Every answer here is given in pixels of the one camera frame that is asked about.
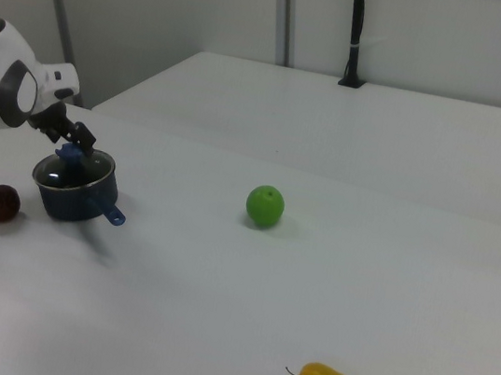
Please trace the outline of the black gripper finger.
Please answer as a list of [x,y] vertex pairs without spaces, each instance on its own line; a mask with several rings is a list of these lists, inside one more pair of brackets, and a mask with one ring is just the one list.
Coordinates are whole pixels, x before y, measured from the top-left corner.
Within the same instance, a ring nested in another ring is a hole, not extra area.
[[49,138],[52,143],[57,143],[61,139],[71,142],[73,140],[72,132],[75,130],[75,126],[69,120],[55,119],[45,128],[45,135]]
[[74,124],[74,129],[71,131],[71,142],[85,154],[86,157],[93,155],[93,145],[96,138],[90,132],[88,127],[81,121]]

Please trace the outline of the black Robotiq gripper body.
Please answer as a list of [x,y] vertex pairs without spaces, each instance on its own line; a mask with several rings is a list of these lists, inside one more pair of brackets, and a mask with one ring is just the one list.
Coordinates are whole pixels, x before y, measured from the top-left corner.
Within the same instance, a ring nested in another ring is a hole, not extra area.
[[32,114],[27,122],[45,135],[63,137],[66,130],[66,106],[63,101],[50,105],[40,113]]

